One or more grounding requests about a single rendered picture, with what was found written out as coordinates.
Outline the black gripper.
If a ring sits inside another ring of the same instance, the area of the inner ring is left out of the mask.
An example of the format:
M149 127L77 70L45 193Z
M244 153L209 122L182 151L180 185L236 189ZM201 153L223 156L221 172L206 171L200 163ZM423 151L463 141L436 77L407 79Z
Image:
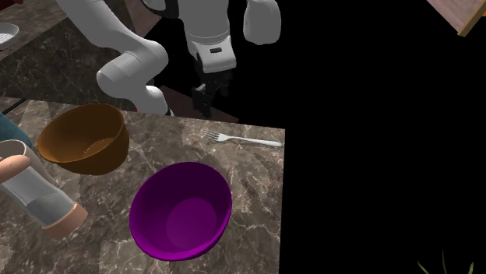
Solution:
M205 118L211 117L211 103L213 101L213 92L210 91L206 84L214 85L214 94L216 96L228 97L229 90L228 87L233 79L233 69L224 70L220 72L209 72L205 73L203 71L203 63L201 58L196 55L194 60L195 71L198 74L200 86L192 88L192 104L195 110L202 113Z

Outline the dark robot stand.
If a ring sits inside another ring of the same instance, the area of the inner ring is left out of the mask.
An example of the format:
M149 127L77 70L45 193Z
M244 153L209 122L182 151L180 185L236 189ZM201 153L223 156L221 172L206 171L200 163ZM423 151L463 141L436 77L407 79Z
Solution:
M166 86L160 86L159 89L163 92L167 105L178 117L209 119L211 121L222 121L237 123L238 118L231 116L223 111L211 107L211 117L206 118L200 111L193 108L192 98L179 93Z

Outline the silver fork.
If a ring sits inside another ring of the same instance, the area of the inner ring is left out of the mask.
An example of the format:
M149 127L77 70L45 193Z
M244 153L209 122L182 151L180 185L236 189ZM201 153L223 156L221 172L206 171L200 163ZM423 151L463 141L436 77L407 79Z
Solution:
M226 142L227 140L236 139L236 140L241 140L241 141L245 141L245 142L258 143L258 144L265 145L265 146L283 147L283 144L281 142L277 142L277 141L269 141L269 140L262 140L262 139L250 139L250 138L245 138L245 137L231 136L231 135L225 135L225 134L219 133L219 132L212 132L212 131L209 131L209 130L203 130L202 131L202 137L205 137L207 139L211 139L211 140L216 141L216 142Z

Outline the purple bowl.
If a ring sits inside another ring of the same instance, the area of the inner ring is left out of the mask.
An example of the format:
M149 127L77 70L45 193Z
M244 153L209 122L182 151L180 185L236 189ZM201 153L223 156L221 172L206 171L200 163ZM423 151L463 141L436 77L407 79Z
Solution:
M174 163L150 176L137 191L129 228L149 256L184 261L216 245L231 208L230 187L217 170L204 163Z

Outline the brown bowl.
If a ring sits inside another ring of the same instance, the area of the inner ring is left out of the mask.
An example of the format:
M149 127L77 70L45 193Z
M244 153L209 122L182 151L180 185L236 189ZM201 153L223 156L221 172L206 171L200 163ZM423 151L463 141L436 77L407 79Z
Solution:
M102 175L125 161L129 133L119 109L87 104L52 120L40 133L37 150L45 160L73 173Z

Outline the clear glass bottle peach cap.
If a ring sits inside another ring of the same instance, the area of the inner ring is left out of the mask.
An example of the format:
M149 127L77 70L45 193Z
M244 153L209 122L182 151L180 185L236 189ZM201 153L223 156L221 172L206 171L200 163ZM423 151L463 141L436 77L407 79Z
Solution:
M87 218L88 212L55 186L55 179L24 142L15 139L1 141L0 161L14 155L28 156L30 165L0 184L0 189L50 237L62 239L70 235Z

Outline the teal object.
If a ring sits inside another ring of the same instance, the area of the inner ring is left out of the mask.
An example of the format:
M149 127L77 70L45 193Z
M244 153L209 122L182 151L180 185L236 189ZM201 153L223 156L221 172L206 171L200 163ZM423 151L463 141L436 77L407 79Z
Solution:
M28 147L32 147L29 136L2 112L0 112L0 141L15 139L24 142Z

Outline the peach rounded object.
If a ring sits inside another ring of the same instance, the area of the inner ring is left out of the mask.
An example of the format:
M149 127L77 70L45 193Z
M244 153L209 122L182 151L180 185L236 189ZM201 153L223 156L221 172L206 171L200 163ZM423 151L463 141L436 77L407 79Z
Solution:
M0 184L23 172L30 165L30 158L24 155L9 156L0 161Z

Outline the white bowl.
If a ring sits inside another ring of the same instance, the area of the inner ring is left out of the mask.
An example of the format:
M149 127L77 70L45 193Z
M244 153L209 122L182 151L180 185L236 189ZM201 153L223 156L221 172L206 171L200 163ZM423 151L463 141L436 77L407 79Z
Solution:
M0 51L11 47L19 39L19 27L12 23L0 23Z

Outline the pale board with wood edge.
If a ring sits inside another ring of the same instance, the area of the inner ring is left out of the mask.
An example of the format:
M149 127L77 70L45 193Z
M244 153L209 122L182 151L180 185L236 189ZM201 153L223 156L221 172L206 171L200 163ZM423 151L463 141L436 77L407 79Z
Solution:
M486 0L426 0L456 31L465 37L486 14Z

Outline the green plant leaves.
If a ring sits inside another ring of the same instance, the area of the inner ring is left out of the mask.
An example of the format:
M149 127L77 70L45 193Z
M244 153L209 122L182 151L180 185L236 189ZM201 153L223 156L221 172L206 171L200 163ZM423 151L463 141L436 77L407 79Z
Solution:
M444 249L422 255L416 266L418 274L478 274L473 256Z

